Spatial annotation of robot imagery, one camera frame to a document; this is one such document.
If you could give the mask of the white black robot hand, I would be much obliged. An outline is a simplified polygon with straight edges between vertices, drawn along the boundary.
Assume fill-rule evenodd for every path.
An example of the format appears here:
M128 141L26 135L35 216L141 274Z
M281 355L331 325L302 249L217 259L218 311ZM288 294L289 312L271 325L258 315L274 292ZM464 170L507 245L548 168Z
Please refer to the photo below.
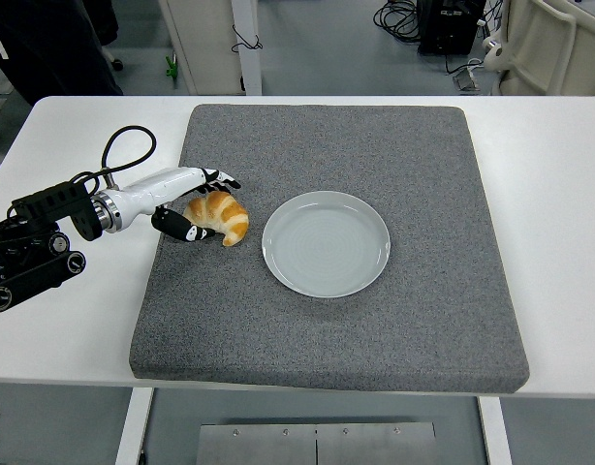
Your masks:
M212 169L180 167L160 170L122 189L106 189L98 200L108 215L105 230L110 233L128 228L140 215L152 217L158 231L181 241L198 241L213 235L209 228L193 225L166 204L194 191L207 193L238 189L230 175Z

